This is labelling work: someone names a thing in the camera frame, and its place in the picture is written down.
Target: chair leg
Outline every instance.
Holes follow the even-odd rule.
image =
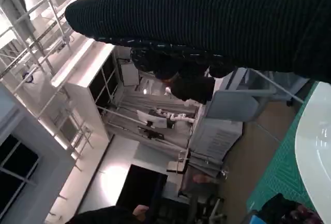
[[[272,133],[270,133],[267,129],[265,129],[263,126],[261,126],[259,123],[254,122],[255,125],[257,125],[259,128],[261,128],[266,134],[268,134],[271,138],[276,140],[277,142],[281,142],[280,139],[278,139],[276,136],[274,136]]]
[[[269,83],[271,83],[273,86],[279,88],[281,91],[284,91],[286,94],[288,94],[289,96],[291,96],[293,99],[297,100],[298,102],[300,102],[301,104],[304,103],[304,101],[302,99],[300,99],[299,97],[297,97],[296,95],[292,94],[291,92],[289,92],[287,89],[285,89],[284,87],[280,86],[278,83],[276,83],[275,81],[271,80],[270,78],[268,78],[266,75],[260,73],[257,70],[251,69],[252,71],[254,71],[256,74],[258,74],[260,77],[264,78],[265,80],[267,80]]]

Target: black object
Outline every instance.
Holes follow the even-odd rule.
[[[331,82],[331,0],[77,0],[65,17],[98,41]]]
[[[116,206],[133,211],[138,205],[149,206],[161,198],[167,175],[131,165]]]

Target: metal railing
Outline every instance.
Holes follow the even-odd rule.
[[[24,38],[22,38],[20,36],[20,33],[17,31],[18,28],[18,24],[20,24],[22,21],[29,21],[29,15],[31,13],[33,13],[34,11],[37,10],[38,7],[40,7],[43,3],[48,3],[49,8],[51,9],[52,13],[53,13],[53,18],[55,19],[55,21],[53,23],[51,23],[51,25],[49,27],[47,27],[47,29],[39,35],[39,37],[37,37],[34,42],[32,42],[31,44],[28,44],[26,40],[24,40]],[[7,88],[9,88],[9,90],[22,102],[23,104],[25,103],[25,99],[24,96],[20,95],[21,91],[24,91],[24,85],[25,83],[27,83],[27,81],[31,78],[31,76],[33,76],[33,74],[37,71],[40,70],[43,75],[44,75],[44,79],[47,80],[48,83],[50,83],[51,85],[51,78],[49,78],[49,75],[47,73],[47,70],[45,70],[45,66],[47,65],[50,68],[50,74],[51,77],[53,77],[55,75],[55,70],[51,64],[51,62],[49,61],[49,57],[54,54],[54,52],[56,52],[61,46],[63,46],[63,44],[65,46],[68,46],[69,50],[71,51],[71,47],[69,44],[69,32],[70,30],[64,30],[63,28],[63,22],[61,23],[60,20],[62,20],[64,18],[64,10],[59,11],[59,13],[56,12],[55,7],[52,3],[51,0],[40,0],[35,6],[33,6],[29,11],[25,12],[23,15],[21,15],[18,19],[16,20],[11,20],[9,18],[8,21],[11,24],[5,31],[3,31],[0,34],[0,38],[3,37],[7,32],[12,31],[18,42],[24,46],[24,50],[17,56],[17,57],[13,57],[11,58],[12,61],[9,65],[7,65],[6,63],[4,63],[1,60],[1,62],[4,64],[5,68],[0,72],[0,80],[4,83],[6,78],[5,76],[7,74],[11,74],[13,76],[13,78],[16,78],[18,83],[16,84],[16,86],[14,88],[9,88],[8,87],[8,83],[4,83],[5,86],[7,86]],[[38,52],[38,46],[36,46],[36,44],[43,38],[45,37],[45,35],[47,35],[53,28],[57,27],[58,30],[61,33],[61,36],[50,46],[50,49],[48,50],[48,53],[45,56],[42,56],[41,58],[38,58],[36,53]],[[22,78],[22,80],[19,81],[17,75],[15,73],[13,73],[12,69],[15,68],[15,66],[20,63],[23,59],[23,57],[29,54],[29,58],[24,61],[25,63],[28,61],[32,61],[35,66],[34,67],[30,67],[30,69],[28,70],[28,72],[26,73],[25,77]],[[39,122],[42,123],[42,125],[44,125],[44,127],[51,133],[51,135],[55,138],[58,138],[58,135],[61,132],[61,127],[62,125],[64,125],[65,120],[63,120],[63,122],[60,123],[60,126],[56,126],[56,130],[51,131],[50,128],[45,126],[45,123],[43,121],[43,118],[45,118],[46,114],[46,109],[48,108],[48,106],[51,104],[51,102],[56,98],[56,96],[61,92],[63,94],[65,94],[68,98],[68,100],[70,100],[70,96],[67,93],[67,91],[64,88],[66,81],[64,81],[63,83],[61,83],[57,89],[55,90],[55,92],[53,93],[53,95],[49,96],[49,99],[46,101],[46,104],[44,104],[43,106],[38,106],[39,108],[39,112],[36,111],[35,109],[29,109],[28,104],[24,104],[29,110],[30,112],[33,114],[33,116],[39,120]],[[86,140],[86,144],[89,144],[91,147],[93,147],[89,141],[89,138],[91,136],[91,134],[88,136],[88,133],[86,133],[86,129],[84,127],[84,123],[79,123],[79,121],[75,118],[74,114],[73,114],[73,109],[70,109],[68,111],[68,116],[72,118],[72,120],[75,122],[76,126],[79,127],[79,132],[83,135],[83,137]],[[70,144],[70,141],[65,141],[65,146],[67,150],[72,151],[72,154],[74,157],[76,157],[77,159],[79,158],[79,154],[77,153],[77,151],[74,149],[74,147],[72,147],[72,145]]]

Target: light strip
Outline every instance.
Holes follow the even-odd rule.
[[[92,47],[94,40],[88,39],[87,42],[83,45],[83,47],[78,51],[78,53],[67,62],[60,71],[53,77],[51,83],[54,87],[59,87],[61,83],[68,79],[70,73],[76,66],[76,64],[82,59],[85,53]]]

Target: white wall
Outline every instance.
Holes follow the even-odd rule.
[[[131,164],[167,174],[170,160],[171,157],[138,141],[115,136],[79,212],[115,205]],[[180,177],[175,173],[168,174],[163,196],[186,202],[176,197],[176,183]]]

